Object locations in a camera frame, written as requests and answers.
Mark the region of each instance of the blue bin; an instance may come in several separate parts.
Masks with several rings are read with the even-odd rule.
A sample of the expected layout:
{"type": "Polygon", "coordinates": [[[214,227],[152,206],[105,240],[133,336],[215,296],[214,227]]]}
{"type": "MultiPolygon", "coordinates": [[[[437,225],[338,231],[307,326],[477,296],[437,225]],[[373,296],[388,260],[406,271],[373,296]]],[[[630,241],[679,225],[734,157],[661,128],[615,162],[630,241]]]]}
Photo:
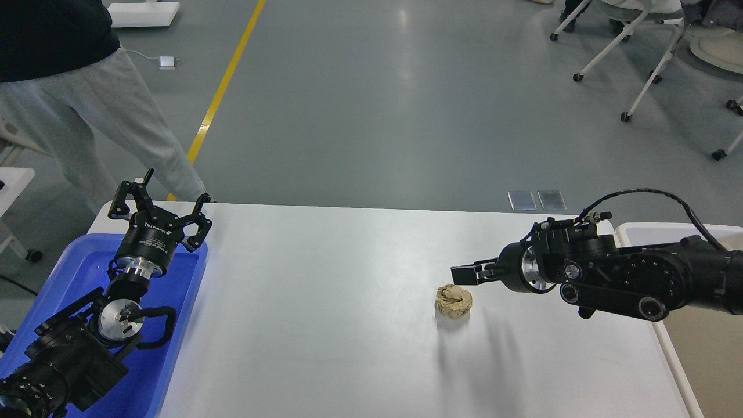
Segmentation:
{"type": "MultiPolygon", "coordinates": [[[[96,287],[108,286],[106,269],[123,235],[88,234],[74,240],[59,258],[26,319],[0,358],[0,377],[9,376],[28,361],[26,347],[38,337],[33,331],[50,316],[96,287]]],[[[207,246],[189,253],[178,246],[168,272],[153,278],[142,307],[172,306],[178,320],[170,342],[156,350],[135,350],[124,359],[129,373],[95,405],[80,412],[68,406],[68,418],[155,418],[165,399],[175,360],[181,348],[201,277],[206,267],[207,246]]],[[[143,341],[162,336],[164,318],[147,318],[143,341]]]]}

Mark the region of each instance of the person's leg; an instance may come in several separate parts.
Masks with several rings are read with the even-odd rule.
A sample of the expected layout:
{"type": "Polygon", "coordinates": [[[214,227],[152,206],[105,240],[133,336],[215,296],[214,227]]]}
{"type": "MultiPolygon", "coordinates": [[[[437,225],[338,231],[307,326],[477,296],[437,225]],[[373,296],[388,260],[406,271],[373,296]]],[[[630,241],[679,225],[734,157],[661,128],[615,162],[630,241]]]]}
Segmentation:
{"type": "MultiPolygon", "coordinates": [[[[581,2],[583,2],[583,0],[565,0],[565,9],[559,15],[560,22],[564,22],[565,19],[570,16],[570,13],[573,13],[573,11],[580,6],[581,2]]],[[[577,14],[577,16],[575,16],[575,18],[568,23],[568,26],[563,29],[565,32],[570,33],[575,31],[575,21],[583,14],[583,12],[585,12],[585,9],[587,9],[590,4],[591,3],[589,2],[583,6],[583,9],[577,14]]]]}
{"type": "Polygon", "coordinates": [[[154,168],[155,178],[170,193],[195,201],[204,192],[204,183],[124,50],[60,75],[70,86],[66,98],[70,106],[146,167],[154,168]]]}
{"type": "Polygon", "coordinates": [[[54,157],[94,213],[114,198],[117,183],[95,153],[90,127],[36,80],[0,83],[0,114],[19,129],[19,136],[54,157]]]}

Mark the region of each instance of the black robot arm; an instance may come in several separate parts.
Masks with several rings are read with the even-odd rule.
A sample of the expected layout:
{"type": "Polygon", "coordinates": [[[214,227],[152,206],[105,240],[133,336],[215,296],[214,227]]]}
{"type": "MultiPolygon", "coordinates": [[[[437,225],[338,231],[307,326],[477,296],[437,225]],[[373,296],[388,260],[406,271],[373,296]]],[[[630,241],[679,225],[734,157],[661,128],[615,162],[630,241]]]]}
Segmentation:
{"type": "Polygon", "coordinates": [[[743,252],[717,242],[685,202],[699,235],[680,242],[616,248],[611,235],[598,235],[597,223],[610,213],[589,213],[613,196],[589,206],[576,219],[535,223],[521,241],[507,245],[498,258],[452,267],[458,285],[502,281],[515,292],[546,293],[559,285],[562,299],[578,306],[582,318],[597,310],[660,321],[674,309],[700,306],[743,313],[743,252]]]}
{"type": "Polygon", "coordinates": [[[203,244],[212,223],[201,209],[210,198],[205,193],[191,214],[179,218],[152,203],[146,185],[153,172],[141,184],[123,181],[111,203],[108,216],[129,220],[129,229],[109,263],[108,288],[96,288],[36,328],[39,337],[25,351],[30,361],[0,379],[0,417],[63,417],[68,403],[85,411],[128,373],[122,360],[129,353],[170,341],[175,309],[143,308],[140,301],[150,280],[167,272],[178,243],[191,252],[203,244]],[[137,205],[135,213],[127,196],[137,205]],[[191,224],[198,231],[185,237],[183,229],[191,224]],[[162,337],[142,342],[144,318],[163,316],[162,337]]]}

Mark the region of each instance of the brown paper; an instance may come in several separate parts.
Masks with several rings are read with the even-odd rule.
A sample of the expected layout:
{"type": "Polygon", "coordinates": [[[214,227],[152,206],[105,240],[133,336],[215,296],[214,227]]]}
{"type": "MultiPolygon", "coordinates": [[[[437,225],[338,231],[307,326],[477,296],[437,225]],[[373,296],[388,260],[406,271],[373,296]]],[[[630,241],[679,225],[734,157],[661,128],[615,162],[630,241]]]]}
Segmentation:
{"type": "Polygon", "coordinates": [[[446,316],[459,319],[470,312],[472,295],[461,287],[447,284],[436,291],[436,309],[446,316]]]}

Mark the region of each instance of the screw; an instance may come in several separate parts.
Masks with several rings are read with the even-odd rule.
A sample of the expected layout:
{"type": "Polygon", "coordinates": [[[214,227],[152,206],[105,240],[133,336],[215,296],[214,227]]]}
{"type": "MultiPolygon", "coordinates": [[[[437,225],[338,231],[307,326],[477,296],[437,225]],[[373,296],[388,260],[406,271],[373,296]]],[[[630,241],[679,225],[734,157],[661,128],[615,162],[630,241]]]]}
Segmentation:
{"type": "Polygon", "coordinates": [[[565,267],[563,267],[562,270],[565,272],[565,276],[571,280],[576,280],[581,276],[581,274],[583,274],[583,272],[580,271],[580,266],[576,263],[565,264],[565,267]]]}

